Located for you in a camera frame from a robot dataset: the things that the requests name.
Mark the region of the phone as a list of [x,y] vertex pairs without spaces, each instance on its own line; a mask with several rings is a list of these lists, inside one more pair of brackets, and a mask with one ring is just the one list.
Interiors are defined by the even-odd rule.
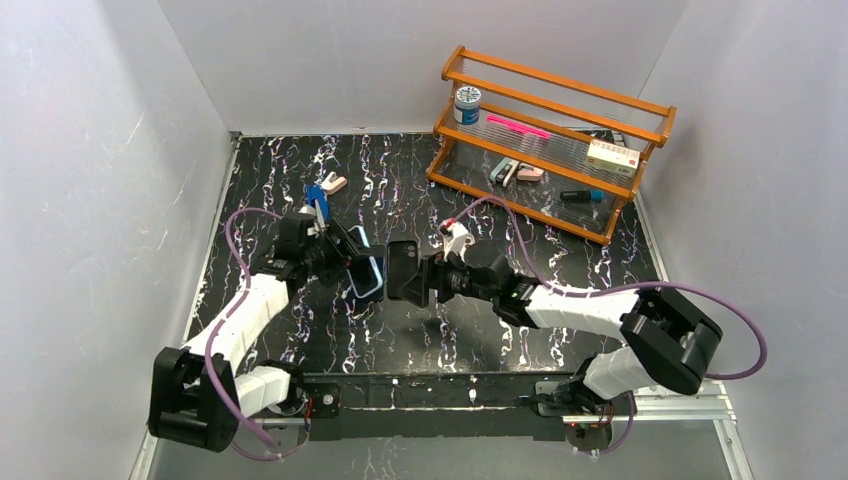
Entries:
[[389,299],[419,303],[420,289],[416,283],[418,267],[418,245],[415,241],[397,240],[387,244],[385,285]]
[[355,225],[346,234],[342,250],[354,296],[363,301],[380,301],[384,287],[381,258],[363,253],[371,248],[363,226]]

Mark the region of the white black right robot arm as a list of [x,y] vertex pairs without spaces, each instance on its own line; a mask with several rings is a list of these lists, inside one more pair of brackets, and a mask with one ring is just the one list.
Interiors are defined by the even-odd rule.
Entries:
[[723,338],[722,329],[671,288],[644,287],[603,295],[553,289],[510,265],[493,241],[422,257],[414,241],[386,251],[387,296],[419,307],[456,296],[490,302],[500,320],[533,329],[565,328],[616,339],[621,348],[584,360],[553,388],[519,399],[542,416],[595,413],[620,395],[662,386],[694,395]]

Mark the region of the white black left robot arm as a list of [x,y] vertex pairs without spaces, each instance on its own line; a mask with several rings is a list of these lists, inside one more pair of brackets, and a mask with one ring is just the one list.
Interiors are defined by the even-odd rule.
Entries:
[[276,215],[278,232],[264,258],[247,265],[235,258],[244,283],[198,334],[165,347],[153,363],[148,431],[158,439],[222,452],[240,428],[268,447],[274,439],[253,417],[272,405],[300,405],[299,369],[265,362],[238,368],[249,348],[295,294],[312,279],[334,286],[348,280],[356,298],[374,300],[384,287],[382,245],[359,226],[346,228],[318,207]]

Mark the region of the black arm mounting base bar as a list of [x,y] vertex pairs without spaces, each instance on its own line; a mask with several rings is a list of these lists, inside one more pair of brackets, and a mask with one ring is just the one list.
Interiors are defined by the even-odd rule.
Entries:
[[565,373],[328,374],[303,378],[314,400],[313,437],[342,439],[529,437],[563,441],[598,415],[551,415],[530,403]]

